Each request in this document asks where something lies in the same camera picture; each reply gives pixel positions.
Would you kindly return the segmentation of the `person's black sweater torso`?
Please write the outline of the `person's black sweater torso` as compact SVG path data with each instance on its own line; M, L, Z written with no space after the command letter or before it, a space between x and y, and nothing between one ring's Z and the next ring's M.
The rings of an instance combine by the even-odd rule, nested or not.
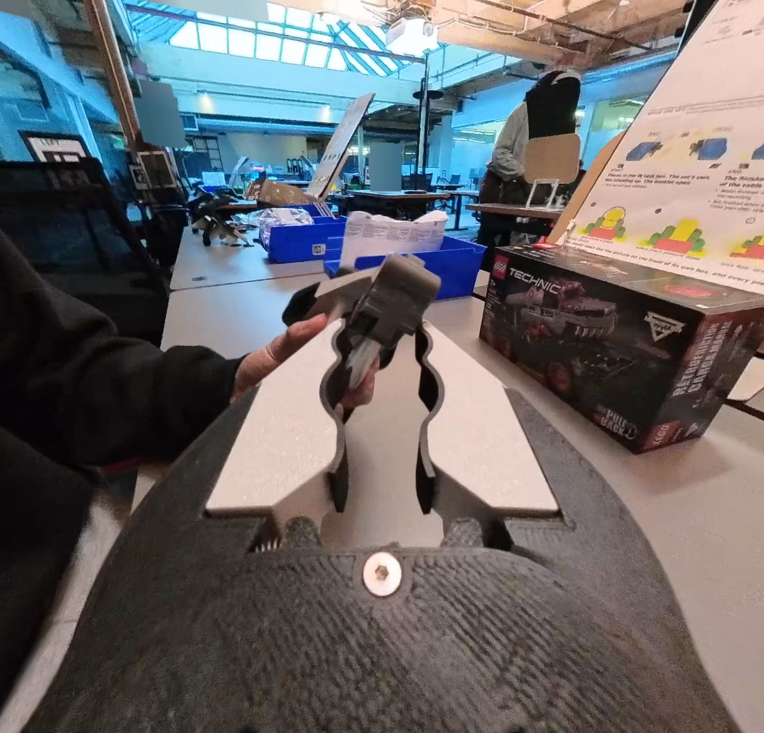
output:
M43 280L2 235L1 694L24 668L90 507L88 469L173 441L163 354Z

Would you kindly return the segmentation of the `black lego set box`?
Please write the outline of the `black lego set box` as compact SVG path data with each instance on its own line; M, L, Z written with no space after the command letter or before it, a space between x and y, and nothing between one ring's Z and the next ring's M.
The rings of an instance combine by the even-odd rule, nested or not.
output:
M556 246L493 250L480 339L634 454L701 438L762 342L762 297Z

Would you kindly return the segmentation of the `small wooden board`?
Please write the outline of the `small wooden board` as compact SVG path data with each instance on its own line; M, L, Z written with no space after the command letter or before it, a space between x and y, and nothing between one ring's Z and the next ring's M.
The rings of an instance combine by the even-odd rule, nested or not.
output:
M570 184L578 177L580 150L575 132L534 137L526 147L522 176L528 184Z

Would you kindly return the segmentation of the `clear acrylic picture stand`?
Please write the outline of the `clear acrylic picture stand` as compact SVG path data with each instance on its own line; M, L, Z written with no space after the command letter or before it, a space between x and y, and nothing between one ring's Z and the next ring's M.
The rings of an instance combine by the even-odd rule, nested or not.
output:
M576 183L558 180L537 180L530 183L526 206L535 209L563 210L576 189Z

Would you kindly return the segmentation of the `printed instruction sheet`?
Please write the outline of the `printed instruction sheet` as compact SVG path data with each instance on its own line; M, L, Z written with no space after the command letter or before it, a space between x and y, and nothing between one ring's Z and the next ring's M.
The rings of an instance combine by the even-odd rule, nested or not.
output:
M763 0L717 0L616 147L567 244L763 293Z

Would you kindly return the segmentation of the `marker tag stand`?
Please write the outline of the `marker tag stand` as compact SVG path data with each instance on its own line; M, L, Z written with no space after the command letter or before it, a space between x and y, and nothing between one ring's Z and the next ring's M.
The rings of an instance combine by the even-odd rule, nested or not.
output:
M131 173L137 190L146 192L164 190L179 192L180 190L177 172L164 150L138 152L135 163L131 167Z

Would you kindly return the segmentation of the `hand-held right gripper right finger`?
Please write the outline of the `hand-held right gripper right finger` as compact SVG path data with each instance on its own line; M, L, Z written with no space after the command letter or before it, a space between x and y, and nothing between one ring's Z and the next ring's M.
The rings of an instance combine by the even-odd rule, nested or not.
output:
M415 489L422 512L447 535L474 522L504 535L508 520L560 518L560 507L507 387L453 340L424 321L415 333L419 431Z

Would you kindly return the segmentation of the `blue plastic storage bin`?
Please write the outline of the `blue plastic storage bin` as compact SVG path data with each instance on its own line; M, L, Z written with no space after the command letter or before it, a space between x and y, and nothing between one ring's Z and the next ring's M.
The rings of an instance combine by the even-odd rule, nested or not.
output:
M444 236L439 250L416 253L425 268L441 279L436 301L472 295L484 251L482 245ZM338 275L340 255L341 238L330 238L323 259L324 271L330 278ZM359 270L374 268L383 260L383 255L358 257L355 267Z
M333 215L324 203L291 205L301 208L312 217L311 225L280 226L261 231L261 246L274 263L290 264L307 260L322 260L330 238L342 238L347 222L346 216Z

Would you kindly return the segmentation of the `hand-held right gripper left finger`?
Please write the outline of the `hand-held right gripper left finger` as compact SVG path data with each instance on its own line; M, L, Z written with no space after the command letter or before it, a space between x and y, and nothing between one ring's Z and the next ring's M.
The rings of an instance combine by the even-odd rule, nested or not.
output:
M342 398L346 375L337 338L344 327L330 323L263 379L207 499L207 515L262 518L282 534L292 518L320 527L327 515L345 510L345 426L331 382L339 372Z

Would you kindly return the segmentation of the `wooden post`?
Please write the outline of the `wooden post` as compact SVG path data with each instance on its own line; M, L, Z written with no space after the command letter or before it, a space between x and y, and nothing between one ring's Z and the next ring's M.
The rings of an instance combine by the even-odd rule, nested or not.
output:
M82 0L129 151L143 150L134 98L106 0Z

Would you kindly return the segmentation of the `white printed plastic bag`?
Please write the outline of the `white printed plastic bag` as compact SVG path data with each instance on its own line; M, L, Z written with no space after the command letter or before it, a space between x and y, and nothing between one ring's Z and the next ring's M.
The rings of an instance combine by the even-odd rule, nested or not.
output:
M413 221L392 219L368 212L351 212L345 223L339 265L335 276L344 277L358 270L359 258L385 258L389 254L414 255L425 268L444 279L447 268L439 256L448 216L441 211L427 212Z

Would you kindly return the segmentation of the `grey lego chassis assembly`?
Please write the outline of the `grey lego chassis assembly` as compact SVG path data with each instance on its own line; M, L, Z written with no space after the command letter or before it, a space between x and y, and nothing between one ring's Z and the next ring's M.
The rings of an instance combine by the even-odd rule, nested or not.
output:
M342 352L345 363L353 341L368 336L380 343L374 364L387 366L400 340L420 327L440 287L440 277L427 270L423 260L412 254L389 254L370 289L345 320L341 335L347 346Z

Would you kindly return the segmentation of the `clear plastic bag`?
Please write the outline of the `clear plastic bag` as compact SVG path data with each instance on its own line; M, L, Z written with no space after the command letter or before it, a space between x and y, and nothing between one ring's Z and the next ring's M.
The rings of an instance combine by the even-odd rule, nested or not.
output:
M269 208L248 213L246 223L264 231L273 227L311 225L312 217L309 212L301 208Z

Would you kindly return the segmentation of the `person's left forearm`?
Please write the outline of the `person's left forearm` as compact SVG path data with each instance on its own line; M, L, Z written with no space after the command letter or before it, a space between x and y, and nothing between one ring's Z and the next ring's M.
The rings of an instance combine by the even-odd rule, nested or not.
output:
M82 460L107 466L176 456L238 395L244 360L204 346L109 358L96 377Z

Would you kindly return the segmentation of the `brown cardboard box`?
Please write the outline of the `brown cardboard box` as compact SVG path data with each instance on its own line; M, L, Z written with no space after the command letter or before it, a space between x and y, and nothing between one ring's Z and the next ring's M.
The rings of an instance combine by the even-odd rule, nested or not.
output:
M300 187L268 178L253 180L244 191L244 200L261 208L317 204L320 200Z

